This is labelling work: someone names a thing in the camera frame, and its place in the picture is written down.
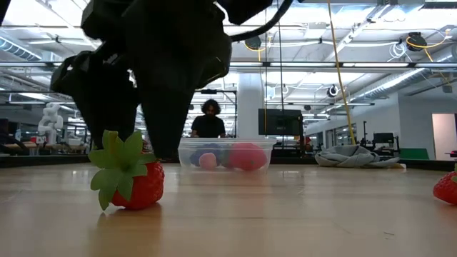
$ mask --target gray cloth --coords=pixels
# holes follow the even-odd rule
[[[380,161],[376,153],[361,146],[334,146],[316,155],[319,166],[341,168],[385,168],[395,165],[400,158]]]

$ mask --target plastic container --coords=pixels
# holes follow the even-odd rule
[[[183,138],[179,162],[201,171],[263,171],[276,139]]]

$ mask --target person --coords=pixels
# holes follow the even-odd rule
[[[221,113],[221,107],[213,99],[206,101],[201,107],[205,115],[198,116],[192,123],[191,137],[218,138],[226,136],[224,121],[216,117]]]

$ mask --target ceiling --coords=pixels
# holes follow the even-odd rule
[[[101,42],[88,39],[79,28],[81,14],[88,0],[53,0],[48,1],[48,8],[43,0],[12,0],[6,14],[4,27],[0,29],[0,39],[20,46],[31,53],[40,56],[43,61],[60,61],[80,51],[94,50]],[[406,39],[409,32],[421,32],[428,45],[442,42],[430,50],[433,56],[437,51],[456,43],[457,39],[457,10],[456,9],[421,9],[421,5],[377,6],[373,1],[367,4],[333,4],[332,15],[335,24],[336,41],[345,42],[338,48],[340,61],[426,61],[424,51],[411,52],[398,49],[401,52],[398,58],[393,58],[393,47]],[[247,21],[243,26],[234,26],[224,21],[224,30],[227,34],[237,34],[252,30],[265,24],[276,13],[272,6]],[[326,4],[299,4],[294,3],[290,10],[281,19],[279,25],[260,36],[263,51],[251,51],[244,42],[233,43],[232,61],[334,61],[332,33],[329,26],[329,17]],[[24,61],[23,59],[0,51],[0,61]],[[10,71],[26,78],[39,82],[38,86],[19,81],[21,90],[45,90],[49,86],[50,70],[15,68]],[[229,73],[224,79],[219,79],[209,88],[236,90],[238,74],[253,72],[237,69]],[[258,69],[263,82],[267,85],[267,100],[280,99],[281,89],[287,101],[312,100],[316,102],[337,101],[329,99],[326,90],[332,85],[338,85],[338,74],[334,71],[299,71],[283,69],[283,76],[278,71]],[[367,86],[389,75],[390,72],[349,72],[341,74],[341,80],[348,94],[357,94]],[[15,101],[40,100],[27,95],[13,95]],[[60,95],[50,95],[52,99],[66,100]],[[208,95],[196,94],[194,103],[196,108],[192,114],[198,114],[199,103],[207,99]],[[233,128],[234,106],[228,96],[217,94],[212,96],[221,101],[223,116],[227,130]],[[76,110],[74,105],[68,108]],[[188,124],[194,117],[189,116]]]

